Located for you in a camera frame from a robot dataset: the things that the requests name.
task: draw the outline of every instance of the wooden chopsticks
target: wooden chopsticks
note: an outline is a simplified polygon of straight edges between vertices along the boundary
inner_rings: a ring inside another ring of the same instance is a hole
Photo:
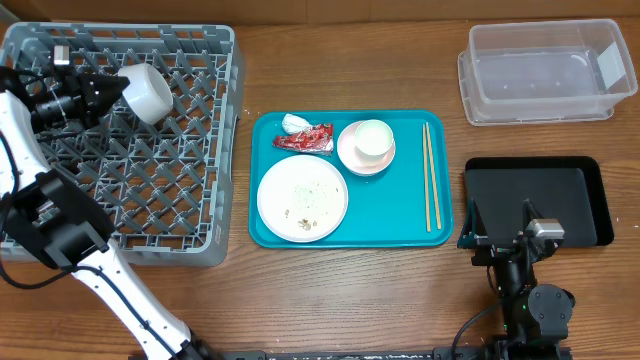
[[[427,166],[427,148],[429,149],[429,163],[431,165],[431,182],[433,183],[433,202],[436,207],[436,226],[442,229],[440,221],[440,202],[438,201],[438,183],[436,181],[435,165],[433,163],[433,147],[431,146],[431,127],[427,123],[422,125],[422,156],[424,159],[424,193],[427,209],[427,232],[431,232],[431,203],[429,202],[429,167]]]
[[[427,165],[427,132],[422,125],[422,158],[424,160],[424,197],[427,204],[427,232],[431,232],[431,203],[429,201],[429,167]]]

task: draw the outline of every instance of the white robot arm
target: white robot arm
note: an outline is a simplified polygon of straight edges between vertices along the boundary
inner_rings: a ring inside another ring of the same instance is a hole
[[[0,78],[7,73],[13,77],[14,70],[0,70]],[[51,170],[35,137],[33,129],[37,124],[33,117],[39,116],[40,123],[55,116],[66,121],[72,113],[68,108],[71,105],[61,103],[61,94],[54,94],[49,107],[38,113],[38,104],[25,97],[26,93],[19,89],[21,84],[7,83],[10,81],[0,85],[0,194],[4,194],[0,238],[1,232],[6,231],[43,264],[71,273],[87,285],[131,331],[148,359],[218,358],[136,276],[116,242],[110,239],[113,224],[98,204]],[[75,96],[74,101],[83,101],[80,98]],[[34,226],[37,208],[49,201],[58,207],[60,215]],[[1,275],[7,276],[4,269]]]

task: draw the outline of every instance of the dish rack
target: dish rack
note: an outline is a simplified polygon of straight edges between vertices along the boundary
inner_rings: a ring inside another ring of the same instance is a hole
[[[93,197],[116,226],[127,260],[141,265],[215,266],[227,254],[231,158],[242,109],[245,62],[233,30],[220,25],[17,23],[0,64],[42,74],[55,45],[70,48],[78,72],[116,74],[147,63],[173,93],[155,126],[121,99],[101,125],[41,143],[51,166]],[[47,86],[52,79],[45,80]],[[28,86],[30,93],[41,89]],[[55,133],[73,133],[68,126]],[[47,208],[40,219],[57,209]],[[3,259],[33,259],[7,238]]]

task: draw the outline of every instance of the white plate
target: white plate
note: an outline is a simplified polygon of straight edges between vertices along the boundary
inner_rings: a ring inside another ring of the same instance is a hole
[[[328,161],[296,155],[267,171],[258,186],[257,202],[269,230],[284,240],[306,243],[322,239],[340,225],[349,193],[344,178]]]
[[[338,138],[338,157],[344,166],[352,173],[359,176],[372,176],[386,169],[387,166],[391,164],[393,157],[396,155],[396,143],[395,141],[393,142],[387,155],[385,155],[379,163],[375,165],[364,164],[356,151],[356,129],[358,125],[363,122],[364,121],[354,122],[342,130]]]

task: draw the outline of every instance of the saucer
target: saucer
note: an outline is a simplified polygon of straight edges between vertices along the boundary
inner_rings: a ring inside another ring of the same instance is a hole
[[[384,170],[391,164],[396,154],[395,142],[380,162],[375,165],[366,165],[362,162],[356,151],[356,129],[363,121],[357,121],[347,126],[338,138],[338,157],[344,166],[358,176],[372,176]]]

